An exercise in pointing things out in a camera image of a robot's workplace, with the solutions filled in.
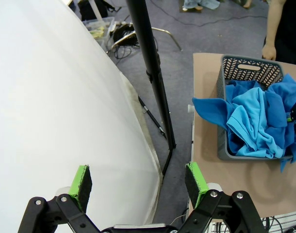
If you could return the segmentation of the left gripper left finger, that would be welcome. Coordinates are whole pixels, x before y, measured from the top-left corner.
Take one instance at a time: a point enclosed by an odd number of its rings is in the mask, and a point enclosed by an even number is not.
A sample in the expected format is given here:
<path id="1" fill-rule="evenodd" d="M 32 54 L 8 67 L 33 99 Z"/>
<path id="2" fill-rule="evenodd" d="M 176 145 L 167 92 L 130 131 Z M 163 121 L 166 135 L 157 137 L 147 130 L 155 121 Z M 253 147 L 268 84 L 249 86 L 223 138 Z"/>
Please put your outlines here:
<path id="1" fill-rule="evenodd" d="M 80 165 L 70 189 L 47 201 L 33 197 L 25 209 L 19 233 L 53 233 L 67 224 L 74 233 L 98 233 L 99 229 L 86 215 L 92 190 L 88 165 Z"/>

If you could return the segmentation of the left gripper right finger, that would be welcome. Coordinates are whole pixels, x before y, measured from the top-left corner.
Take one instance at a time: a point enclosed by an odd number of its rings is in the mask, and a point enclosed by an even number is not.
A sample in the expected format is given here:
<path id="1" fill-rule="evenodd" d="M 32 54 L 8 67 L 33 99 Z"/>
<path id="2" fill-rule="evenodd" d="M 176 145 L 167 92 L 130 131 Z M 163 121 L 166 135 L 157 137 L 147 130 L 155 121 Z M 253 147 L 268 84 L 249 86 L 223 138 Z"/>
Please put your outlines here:
<path id="1" fill-rule="evenodd" d="M 231 195 L 209 189 L 196 162 L 185 165 L 185 185 L 193 211 L 180 233 L 203 233 L 212 220 L 222 220 L 230 233 L 264 233 L 263 222 L 248 192 Z"/>

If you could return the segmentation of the person's right hand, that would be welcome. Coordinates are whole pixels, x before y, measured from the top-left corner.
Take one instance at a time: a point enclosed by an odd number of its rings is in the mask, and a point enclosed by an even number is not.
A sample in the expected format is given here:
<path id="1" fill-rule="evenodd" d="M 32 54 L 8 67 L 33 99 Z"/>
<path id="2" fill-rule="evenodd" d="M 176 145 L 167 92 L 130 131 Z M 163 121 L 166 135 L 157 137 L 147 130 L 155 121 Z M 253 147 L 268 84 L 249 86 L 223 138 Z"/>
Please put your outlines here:
<path id="1" fill-rule="evenodd" d="M 276 60 L 276 49 L 273 45 L 265 44 L 262 48 L 262 58 L 266 60 L 275 61 Z"/>

